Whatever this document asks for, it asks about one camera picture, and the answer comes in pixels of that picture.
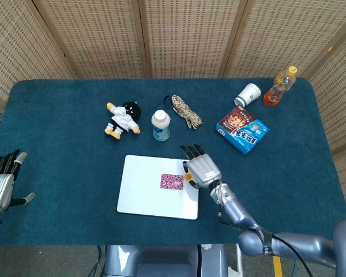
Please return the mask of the black head plush doll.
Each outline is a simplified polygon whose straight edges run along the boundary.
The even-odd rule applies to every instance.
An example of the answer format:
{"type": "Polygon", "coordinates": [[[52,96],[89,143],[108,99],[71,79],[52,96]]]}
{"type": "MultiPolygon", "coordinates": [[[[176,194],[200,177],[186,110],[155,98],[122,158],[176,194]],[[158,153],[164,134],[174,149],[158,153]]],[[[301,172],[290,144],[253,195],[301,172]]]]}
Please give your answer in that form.
{"type": "Polygon", "coordinates": [[[106,135],[119,140],[123,132],[132,130],[134,134],[140,134],[141,131],[137,121],[141,116],[141,108],[136,102],[124,102],[121,106],[108,102],[106,108],[113,114],[104,129],[106,135]]]}

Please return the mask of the blue snack box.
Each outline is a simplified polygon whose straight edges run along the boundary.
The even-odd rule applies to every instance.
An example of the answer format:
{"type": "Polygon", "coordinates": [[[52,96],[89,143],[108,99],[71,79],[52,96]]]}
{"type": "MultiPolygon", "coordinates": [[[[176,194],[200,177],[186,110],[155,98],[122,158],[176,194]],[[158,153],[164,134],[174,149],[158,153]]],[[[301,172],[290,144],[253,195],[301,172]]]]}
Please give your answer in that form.
{"type": "Polygon", "coordinates": [[[215,129],[244,155],[247,155],[270,130],[242,106],[233,108],[216,124],[215,129]]]}

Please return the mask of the white rectangular board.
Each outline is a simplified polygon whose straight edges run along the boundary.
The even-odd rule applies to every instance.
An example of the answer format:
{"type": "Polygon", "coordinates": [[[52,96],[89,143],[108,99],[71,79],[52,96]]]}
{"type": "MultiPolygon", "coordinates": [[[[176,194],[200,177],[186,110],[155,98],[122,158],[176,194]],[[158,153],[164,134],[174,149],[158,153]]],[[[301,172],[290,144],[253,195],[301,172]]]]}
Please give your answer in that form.
{"type": "Polygon", "coordinates": [[[196,220],[198,189],[185,180],[182,159],[127,155],[116,209],[119,213],[196,220]],[[162,174],[182,175],[182,190],[160,188],[162,174]]]}

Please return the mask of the bamboo folding screen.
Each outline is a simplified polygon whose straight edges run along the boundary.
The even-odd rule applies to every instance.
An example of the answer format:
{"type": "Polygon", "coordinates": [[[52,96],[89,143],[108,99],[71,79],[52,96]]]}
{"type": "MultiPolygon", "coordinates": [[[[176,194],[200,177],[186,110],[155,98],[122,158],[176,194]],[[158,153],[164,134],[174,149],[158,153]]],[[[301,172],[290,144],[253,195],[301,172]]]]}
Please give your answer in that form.
{"type": "Polygon", "coordinates": [[[35,78],[272,77],[295,65],[346,185],[346,0],[0,0],[0,107],[35,78]]]}

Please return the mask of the orange drink bottle yellow cap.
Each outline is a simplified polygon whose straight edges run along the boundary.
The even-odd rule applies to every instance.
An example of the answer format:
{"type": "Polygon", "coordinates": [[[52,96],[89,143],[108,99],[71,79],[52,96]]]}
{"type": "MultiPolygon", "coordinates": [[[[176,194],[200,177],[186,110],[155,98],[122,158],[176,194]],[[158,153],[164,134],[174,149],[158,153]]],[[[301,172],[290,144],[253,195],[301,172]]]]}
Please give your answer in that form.
{"type": "Polygon", "coordinates": [[[275,78],[273,87],[264,95],[263,103],[269,107],[278,105],[283,95],[291,89],[296,81],[298,69],[296,66],[289,66],[281,71],[275,78]]]}

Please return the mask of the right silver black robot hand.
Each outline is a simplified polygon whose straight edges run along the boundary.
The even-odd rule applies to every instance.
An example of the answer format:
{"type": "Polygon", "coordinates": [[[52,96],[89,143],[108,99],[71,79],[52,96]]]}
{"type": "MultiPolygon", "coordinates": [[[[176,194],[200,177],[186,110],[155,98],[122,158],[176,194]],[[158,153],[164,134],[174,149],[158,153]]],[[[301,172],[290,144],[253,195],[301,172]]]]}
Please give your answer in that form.
{"type": "Polygon", "coordinates": [[[188,161],[182,163],[186,174],[191,177],[189,184],[196,188],[213,190],[222,182],[222,174],[212,158],[203,150],[203,148],[194,144],[194,146],[181,145],[188,161]]]}

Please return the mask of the teal felt table cloth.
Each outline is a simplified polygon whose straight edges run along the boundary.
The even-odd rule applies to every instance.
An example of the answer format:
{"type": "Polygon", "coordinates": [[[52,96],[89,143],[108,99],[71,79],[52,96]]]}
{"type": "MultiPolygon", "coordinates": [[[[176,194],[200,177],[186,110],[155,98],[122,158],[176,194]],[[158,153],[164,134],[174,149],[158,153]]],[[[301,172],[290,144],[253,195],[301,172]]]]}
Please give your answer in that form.
{"type": "Polygon", "coordinates": [[[207,190],[198,218],[181,220],[116,210],[126,155],[183,159],[181,145],[200,145],[255,220],[272,232],[330,238],[346,203],[311,84],[300,78],[276,107],[248,109],[270,131],[241,154],[215,129],[248,78],[27,80],[10,91],[0,125],[0,155],[25,151],[13,196],[32,202],[2,217],[0,245],[232,243],[238,230],[217,221],[207,190]],[[140,134],[119,140],[104,129],[108,102],[136,102],[140,134]],[[171,118],[157,141],[152,115],[171,118]]]}

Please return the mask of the pink patterned card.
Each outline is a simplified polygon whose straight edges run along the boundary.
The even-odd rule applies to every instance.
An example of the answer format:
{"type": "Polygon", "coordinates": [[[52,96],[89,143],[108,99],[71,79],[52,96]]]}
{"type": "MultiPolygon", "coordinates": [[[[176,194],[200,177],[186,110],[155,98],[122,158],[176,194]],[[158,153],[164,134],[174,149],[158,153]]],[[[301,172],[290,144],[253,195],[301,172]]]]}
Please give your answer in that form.
{"type": "Polygon", "coordinates": [[[160,179],[160,188],[182,190],[184,177],[182,175],[162,174],[160,179]]]}

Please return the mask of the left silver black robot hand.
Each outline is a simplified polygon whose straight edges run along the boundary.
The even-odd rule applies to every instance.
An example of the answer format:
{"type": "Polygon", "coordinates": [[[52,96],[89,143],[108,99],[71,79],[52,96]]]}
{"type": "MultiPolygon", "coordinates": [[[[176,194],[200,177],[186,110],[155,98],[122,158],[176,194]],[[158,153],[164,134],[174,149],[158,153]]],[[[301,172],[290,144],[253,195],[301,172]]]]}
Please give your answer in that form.
{"type": "Polygon", "coordinates": [[[36,193],[32,192],[26,197],[12,198],[14,183],[17,180],[21,165],[27,157],[26,152],[19,153],[19,149],[0,156],[0,214],[6,212],[9,207],[25,205],[31,202],[36,193]]]}

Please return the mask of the white paper cup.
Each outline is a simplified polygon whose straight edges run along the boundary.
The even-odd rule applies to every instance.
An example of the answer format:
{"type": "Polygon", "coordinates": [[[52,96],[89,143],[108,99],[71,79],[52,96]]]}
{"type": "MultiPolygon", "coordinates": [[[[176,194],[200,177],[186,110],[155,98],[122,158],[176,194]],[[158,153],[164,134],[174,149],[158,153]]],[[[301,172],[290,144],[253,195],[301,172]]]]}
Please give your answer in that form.
{"type": "Polygon", "coordinates": [[[253,84],[247,84],[241,93],[234,99],[236,106],[246,107],[261,96],[260,88],[253,84]]]}

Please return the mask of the white milk bottle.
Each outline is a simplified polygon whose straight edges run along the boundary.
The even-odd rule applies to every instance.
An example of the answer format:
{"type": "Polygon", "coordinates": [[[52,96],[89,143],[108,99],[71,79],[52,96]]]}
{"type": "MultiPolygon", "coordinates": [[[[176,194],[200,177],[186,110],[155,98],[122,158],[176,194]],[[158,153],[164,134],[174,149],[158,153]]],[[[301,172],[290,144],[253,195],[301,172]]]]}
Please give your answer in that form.
{"type": "Polygon", "coordinates": [[[157,110],[152,115],[153,136],[157,141],[166,141],[170,137],[170,116],[164,110],[157,110]]]}

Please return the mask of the grey robot torso base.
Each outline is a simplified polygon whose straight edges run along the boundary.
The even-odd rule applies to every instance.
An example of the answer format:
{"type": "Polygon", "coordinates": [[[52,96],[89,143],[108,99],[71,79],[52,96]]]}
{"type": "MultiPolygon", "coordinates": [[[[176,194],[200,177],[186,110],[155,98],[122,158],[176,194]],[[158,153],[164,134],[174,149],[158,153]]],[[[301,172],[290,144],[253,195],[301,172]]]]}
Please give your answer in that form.
{"type": "Polygon", "coordinates": [[[228,277],[223,244],[110,245],[102,277],[228,277]]]}

